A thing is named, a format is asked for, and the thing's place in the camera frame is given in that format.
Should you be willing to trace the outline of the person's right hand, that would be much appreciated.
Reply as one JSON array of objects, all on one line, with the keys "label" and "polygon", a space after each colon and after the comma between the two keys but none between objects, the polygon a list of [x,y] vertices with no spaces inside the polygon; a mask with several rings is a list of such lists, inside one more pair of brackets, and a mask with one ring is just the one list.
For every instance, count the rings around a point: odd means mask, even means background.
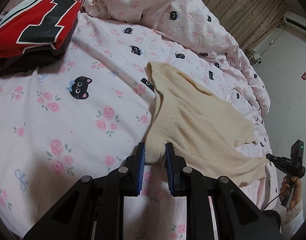
[{"label": "person's right hand", "polygon": [[[293,187],[291,187],[288,183],[292,181],[293,182]],[[280,202],[284,201],[284,198],[286,196],[290,195],[290,192],[292,191],[291,188],[293,188],[293,196],[290,199],[290,204],[287,210],[291,210],[294,207],[297,206],[302,200],[302,182],[299,178],[292,176],[291,178],[288,179],[287,176],[283,178],[281,188],[280,188]]]}]

